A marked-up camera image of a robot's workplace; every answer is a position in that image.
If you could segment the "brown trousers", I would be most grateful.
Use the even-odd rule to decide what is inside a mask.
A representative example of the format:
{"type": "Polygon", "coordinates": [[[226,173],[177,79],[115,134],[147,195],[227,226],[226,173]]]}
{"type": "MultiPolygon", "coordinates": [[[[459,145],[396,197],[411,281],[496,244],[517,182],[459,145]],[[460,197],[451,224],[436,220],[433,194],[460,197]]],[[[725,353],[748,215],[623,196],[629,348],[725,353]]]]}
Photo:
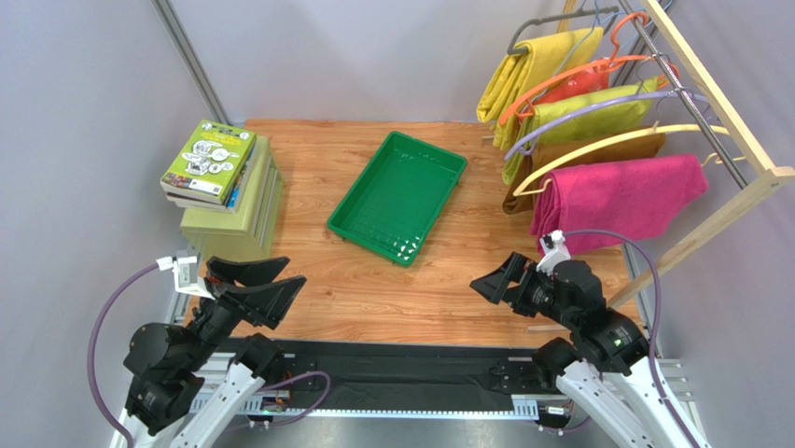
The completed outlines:
{"type": "MultiPolygon", "coordinates": [[[[518,165],[516,176],[514,176],[510,184],[509,191],[507,192],[502,203],[503,212],[507,215],[516,215],[527,211],[533,211],[537,203],[537,196],[528,195],[514,197],[512,192],[516,190],[530,174],[534,173],[538,169],[575,150],[586,147],[589,144],[595,143],[599,140],[601,140],[601,137],[582,141],[538,144],[531,155],[526,156],[518,165]]],[[[665,142],[666,136],[662,133],[621,141],[598,149],[590,154],[580,156],[573,161],[568,161],[562,164],[561,168],[577,166],[581,164],[654,158],[660,152],[665,142]]]]}

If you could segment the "black base mat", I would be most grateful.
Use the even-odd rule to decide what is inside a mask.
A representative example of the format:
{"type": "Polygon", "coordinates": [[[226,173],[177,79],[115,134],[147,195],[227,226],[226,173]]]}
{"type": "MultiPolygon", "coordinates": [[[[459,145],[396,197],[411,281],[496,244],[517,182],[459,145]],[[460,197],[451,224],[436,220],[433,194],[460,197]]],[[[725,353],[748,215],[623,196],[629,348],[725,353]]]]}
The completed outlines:
{"type": "Polygon", "coordinates": [[[508,411],[514,395],[551,396],[530,381],[534,349],[452,345],[315,342],[282,339],[292,374],[323,371],[331,379],[301,380],[293,406],[323,400],[322,410],[508,411]]]}

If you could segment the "grey hanger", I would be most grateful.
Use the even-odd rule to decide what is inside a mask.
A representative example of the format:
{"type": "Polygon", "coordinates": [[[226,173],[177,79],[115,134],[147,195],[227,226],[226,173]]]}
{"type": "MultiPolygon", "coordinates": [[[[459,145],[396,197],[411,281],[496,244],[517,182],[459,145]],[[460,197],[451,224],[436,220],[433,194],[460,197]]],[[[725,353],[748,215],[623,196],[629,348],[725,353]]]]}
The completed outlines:
{"type": "Polygon", "coordinates": [[[542,18],[525,21],[513,33],[506,50],[506,55],[514,56],[514,55],[524,55],[527,53],[527,49],[518,47],[518,40],[522,32],[531,26],[539,26],[546,23],[562,22],[565,20],[573,20],[583,17],[598,18],[601,14],[616,14],[618,12],[619,12],[618,7],[597,7],[592,9],[585,9],[584,7],[579,7],[571,12],[561,13],[557,15],[550,15],[542,18]]]}

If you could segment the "green plastic tray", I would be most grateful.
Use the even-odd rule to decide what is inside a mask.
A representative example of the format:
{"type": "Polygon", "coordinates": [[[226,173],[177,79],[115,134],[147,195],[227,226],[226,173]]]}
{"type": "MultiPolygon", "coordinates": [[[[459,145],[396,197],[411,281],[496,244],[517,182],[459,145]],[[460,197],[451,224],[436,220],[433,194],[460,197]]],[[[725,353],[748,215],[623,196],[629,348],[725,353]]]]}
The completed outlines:
{"type": "Polygon", "coordinates": [[[329,216],[327,227],[345,241],[409,267],[467,165],[459,154],[391,132],[329,216]]]}

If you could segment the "aluminium corner post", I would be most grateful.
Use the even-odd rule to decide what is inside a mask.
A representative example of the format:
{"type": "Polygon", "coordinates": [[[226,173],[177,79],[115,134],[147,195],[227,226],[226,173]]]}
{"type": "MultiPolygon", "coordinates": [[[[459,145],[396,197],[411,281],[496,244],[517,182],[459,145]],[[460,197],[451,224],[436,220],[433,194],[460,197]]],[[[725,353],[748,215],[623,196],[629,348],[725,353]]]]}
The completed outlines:
{"type": "Polygon", "coordinates": [[[210,115],[217,122],[231,125],[232,121],[202,66],[200,57],[193,48],[188,33],[179,19],[173,3],[169,0],[152,0],[151,4],[171,37],[210,115]]]}

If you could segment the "lilac hanger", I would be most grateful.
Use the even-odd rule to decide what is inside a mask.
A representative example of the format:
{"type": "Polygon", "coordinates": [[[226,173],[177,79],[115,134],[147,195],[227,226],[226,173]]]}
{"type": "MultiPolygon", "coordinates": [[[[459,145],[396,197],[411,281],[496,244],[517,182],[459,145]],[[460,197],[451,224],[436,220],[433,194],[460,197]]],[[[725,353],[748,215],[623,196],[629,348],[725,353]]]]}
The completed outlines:
{"type": "Polygon", "coordinates": [[[534,141],[538,137],[540,137],[543,133],[565,123],[572,119],[576,119],[578,117],[584,116],[586,114],[592,113],[596,110],[600,110],[606,107],[611,107],[613,105],[620,105],[625,103],[631,103],[636,101],[647,101],[647,100],[655,100],[655,99],[667,99],[671,95],[673,95],[675,91],[654,91],[654,92],[644,92],[644,93],[637,93],[632,95],[625,95],[622,97],[617,97],[609,100],[605,100],[603,102],[595,103],[593,105],[587,105],[582,108],[579,108],[573,112],[568,114],[562,115],[560,118],[552,120],[544,125],[539,126],[523,138],[519,139],[506,153],[504,156],[504,161],[510,161],[513,156],[519,152],[523,155],[529,155],[530,151],[524,150],[524,146],[531,141],[534,141]]]}

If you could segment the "pink trousers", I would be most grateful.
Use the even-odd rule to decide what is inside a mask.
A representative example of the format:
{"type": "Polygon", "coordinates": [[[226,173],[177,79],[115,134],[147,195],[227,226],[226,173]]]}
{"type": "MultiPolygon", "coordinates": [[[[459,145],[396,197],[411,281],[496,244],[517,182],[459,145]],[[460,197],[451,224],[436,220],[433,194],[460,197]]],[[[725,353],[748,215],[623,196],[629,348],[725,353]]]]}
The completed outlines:
{"type": "Polygon", "coordinates": [[[709,187],[691,154],[558,168],[543,179],[550,184],[537,196],[529,229],[536,238],[585,229],[656,238],[709,187]]]}

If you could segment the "wooden clothes rack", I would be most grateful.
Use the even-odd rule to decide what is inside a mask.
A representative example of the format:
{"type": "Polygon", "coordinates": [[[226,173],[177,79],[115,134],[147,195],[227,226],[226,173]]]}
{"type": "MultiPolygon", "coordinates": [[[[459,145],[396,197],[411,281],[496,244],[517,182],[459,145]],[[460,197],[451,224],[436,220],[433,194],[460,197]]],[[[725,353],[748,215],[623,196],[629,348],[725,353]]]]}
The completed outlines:
{"type": "Polygon", "coordinates": [[[695,82],[697,92],[686,90],[692,95],[695,105],[745,176],[748,186],[744,189],[739,188],[739,192],[734,197],[666,251],[658,261],[650,263],[646,271],[638,274],[626,287],[609,299],[607,304],[612,308],[619,308],[628,300],[639,296],[653,281],[670,272],[678,263],[794,179],[793,167],[778,166],[771,160],[658,2],[645,1],[641,9],[635,10],[629,2],[621,1],[619,7],[626,14],[624,22],[636,19],[646,26],[646,20],[653,21],[667,45],[695,82]]]}

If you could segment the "cream yellow hanger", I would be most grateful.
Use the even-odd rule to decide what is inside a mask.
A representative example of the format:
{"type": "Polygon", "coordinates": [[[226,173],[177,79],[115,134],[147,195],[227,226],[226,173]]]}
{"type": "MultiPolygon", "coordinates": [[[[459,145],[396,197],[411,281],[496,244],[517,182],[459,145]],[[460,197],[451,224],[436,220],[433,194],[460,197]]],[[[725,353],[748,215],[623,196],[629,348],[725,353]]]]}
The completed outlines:
{"type": "Polygon", "coordinates": [[[619,135],[605,138],[603,140],[591,143],[585,147],[581,147],[575,151],[565,154],[564,156],[554,161],[551,161],[546,165],[543,165],[535,172],[528,175],[511,194],[513,197],[539,194],[541,191],[544,190],[545,186],[543,186],[541,189],[535,189],[535,190],[529,189],[531,184],[535,182],[537,179],[542,178],[549,171],[557,169],[570,161],[574,161],[587,154],[599,151],[605,147],[613,146],[618,143],[623,143],[625,141],[635,140],[637,138],[652,136],[656,134],[683,133],[683,132],[696,132],[696,131],[700,131],[700,128],[696,124],[674,124],[674,125],[648,127],[637,131],[622,133],[619,135]]]}

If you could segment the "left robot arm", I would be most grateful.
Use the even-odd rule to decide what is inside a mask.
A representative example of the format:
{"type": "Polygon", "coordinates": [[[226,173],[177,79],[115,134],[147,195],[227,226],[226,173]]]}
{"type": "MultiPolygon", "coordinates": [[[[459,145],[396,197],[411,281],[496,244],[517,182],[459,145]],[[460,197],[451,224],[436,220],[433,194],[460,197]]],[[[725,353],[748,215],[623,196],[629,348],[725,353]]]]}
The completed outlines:
{"type": "Polygon", "coordinates": [[[276,329],[306,283],[280,273],[288,257],[229,261],[211,257],[199,275],[193,257],[169,259],[177,291],[200,297],[186,326],[149,323],[132,336],[123,364],[132,373],[125,425],[137,447],[210,447],[242,405],[284,379],[284,350],[262,334],[244,339],[225,376],[195,418],[186,416],[202,391],[199,371],[242,322],[276,329]]]}

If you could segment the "yellow trousers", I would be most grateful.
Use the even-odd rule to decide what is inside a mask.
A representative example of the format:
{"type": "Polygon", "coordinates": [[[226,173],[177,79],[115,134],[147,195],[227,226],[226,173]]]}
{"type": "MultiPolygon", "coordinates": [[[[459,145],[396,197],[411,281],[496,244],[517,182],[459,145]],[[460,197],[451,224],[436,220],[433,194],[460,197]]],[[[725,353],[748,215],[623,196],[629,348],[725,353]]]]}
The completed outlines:
{"type": "Polygon", "coordinates": [[[507,55],[496,68],[476,107],[481,123],[490,123],[492,145],[510,149],[518,131],[516,118],[501,124],[500,117],[521,95],[543,81],[588,62],[603,39],[600,26],[544,35],[517,43],[525,54],[507,55]]]}

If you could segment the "red orange trousers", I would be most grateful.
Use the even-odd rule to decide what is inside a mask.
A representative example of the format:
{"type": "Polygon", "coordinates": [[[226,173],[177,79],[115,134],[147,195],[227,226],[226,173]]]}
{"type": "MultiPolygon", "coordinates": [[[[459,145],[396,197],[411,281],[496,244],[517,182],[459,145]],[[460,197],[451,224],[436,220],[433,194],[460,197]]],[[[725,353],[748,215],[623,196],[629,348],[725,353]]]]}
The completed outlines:
{"type": "Polygon", "coordinates": [[[588,68],[554,81],[532,99],[533,105],[554,103],[574,96],[601,91],[608,87],[609,73],[588,68]]]}

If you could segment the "orange hanger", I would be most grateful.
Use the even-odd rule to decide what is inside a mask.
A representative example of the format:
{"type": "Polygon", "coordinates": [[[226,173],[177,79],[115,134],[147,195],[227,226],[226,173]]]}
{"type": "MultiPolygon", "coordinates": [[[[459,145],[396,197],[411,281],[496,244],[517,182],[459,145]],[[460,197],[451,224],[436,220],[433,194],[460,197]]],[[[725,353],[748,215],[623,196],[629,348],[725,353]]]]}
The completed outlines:
{"type": "Polygon", "coordinates": [[[645,59],[645,56],[640,56],[640,55],[619,56],[618,53],[621,48],[621,43],[617,38],[617,34],[618,32],[614,31],[610,35],[610,42],[614,45],[614,49],[609,58],[600,59],[591,63],[585,63],[583,65],[573,67],[567,71],[556,74],[555,76],[547,79],[546,81],[543,81],[542,83],[536,85],[534,88],[528,90],[527,92],[519,96],[512,104],[510,104],[508,108],[500,116],[497,122],[501,125],[504,125],[508,121],[510,116],[527,118],[528,114],[523,114],[520,111],[522,105],[530,106],[532,104],[532,100],[535,98],[537,94],[546,90],[549,86],[559,84],[561,81],[564,81],[579,72],[588,69],[593,69],[596,73],[611,73],[621,68],[625,63],[631,61],[641,61],[645,59]]]}

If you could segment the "metal hanging rail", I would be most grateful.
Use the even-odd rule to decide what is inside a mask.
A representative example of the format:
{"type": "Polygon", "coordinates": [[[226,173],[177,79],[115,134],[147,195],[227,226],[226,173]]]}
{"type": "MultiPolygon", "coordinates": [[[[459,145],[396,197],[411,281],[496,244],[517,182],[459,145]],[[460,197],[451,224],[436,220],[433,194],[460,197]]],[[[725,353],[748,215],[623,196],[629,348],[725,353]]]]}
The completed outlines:
{"type": "Polygon", "coordinates": [[[637,22],[636,19],[630,19],[633,27],[638,32],[640,39],[646,44],[650,51],[650,56],[655,60],[656,64],[662,70],[665,78],[672,85],[672,90],[678,97],[679,101],[684,105],[687,112],[695,120],[698,129],[704,135],[705,139],[713,149],[713,154],[716,155],[724,164],[726,170],[732,176],[734,182],[740,189],[748,186],[745,176],[741,173],[735,162],[732,160],[725,147],[718,140],[717,135],[712,127],[707,123],[700,109],[695,105],[692,95],[686,90],[679,80],[678,75],[674,73],[670,58],[662,53],[654,44],[652,37],[646,31],[646,26],[637,22]]]}

